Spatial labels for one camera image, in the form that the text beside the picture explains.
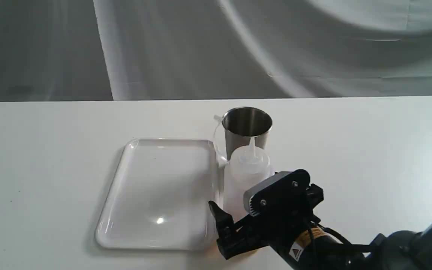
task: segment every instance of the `yellow label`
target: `yellow label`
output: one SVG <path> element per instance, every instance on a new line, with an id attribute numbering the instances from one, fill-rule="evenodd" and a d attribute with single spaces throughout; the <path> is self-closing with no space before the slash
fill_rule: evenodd
<path id="1" fill-rule="evenodd" d="M 322 229 L 320 229 L 320 228 L 313 228 L 313 229 L 311 229 L 311 231 L 312 231 L 312 234 L 314 236 L 314 239 L 326 235 L 326 233 L 323 232 Z M 300 245 L 302 248 L 305 248 L 309 244 L 311 244 L 311 237 L 310 237 L 308 231 L 302 232 L 300 234 L 300 236 L 298 236 L 298 238 L 296 238 L 295 242 L 298 243 L 298 245 Z"/>

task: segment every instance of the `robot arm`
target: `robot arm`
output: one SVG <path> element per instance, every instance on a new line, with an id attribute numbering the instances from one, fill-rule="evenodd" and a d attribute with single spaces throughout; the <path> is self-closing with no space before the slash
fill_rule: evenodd
<path id="1" fill-rule="evenodd" d="M 432 269 L 432 226 L 420 234 L 401 231 L 388 238 L 379 234 L 369 245 L 351 244 L 320 225 L 313 208 L 324 200 L 323 190 L 310 185 L 309 173 L 303 169 L 271 176 L 243 197 L 249 214 L 236 223 L 209 202 L 219 235 L 218 249 L 227 260 L 270 246 L 297 270 Z"/>

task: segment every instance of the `white tray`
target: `white tray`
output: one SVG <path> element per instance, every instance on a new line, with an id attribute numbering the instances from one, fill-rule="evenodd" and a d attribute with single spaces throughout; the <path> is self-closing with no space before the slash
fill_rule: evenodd
<path id="1" fill-rule="evenodd" d="M 216 239 L 208 201 L 218 198 L 212 142 L 133 140 L 123 151 L 96 240 L 105 248 L 204 249 Z"/>

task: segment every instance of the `plastic bottle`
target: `plastic bottle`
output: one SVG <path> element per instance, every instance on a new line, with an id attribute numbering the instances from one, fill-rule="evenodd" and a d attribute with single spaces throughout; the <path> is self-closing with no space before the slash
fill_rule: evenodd
<path id="1" fill-rule="evenodd" d="M 274 175 L 269 156 L 263 149 L 254 145 L 254 137 L 249 145 L 237 148 L 224 169 L 223 209 L 233 216 L 236 222 L 245 217 L 243 193 L 257 183 Z"/>

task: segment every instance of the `metal cup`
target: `metal cup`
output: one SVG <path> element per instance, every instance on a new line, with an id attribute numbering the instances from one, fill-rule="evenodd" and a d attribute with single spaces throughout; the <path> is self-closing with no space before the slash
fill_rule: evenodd
<path id="1" fill-rule="evenodd" d="M 254 137 L 257 147 L 264 149 L 273 120 L 260 109 L 241 106 L 227 111 L 221 124 L 224 127 L 226 156 L 229 160 L 238 147 L 249 144 L 251 137 Z"/>

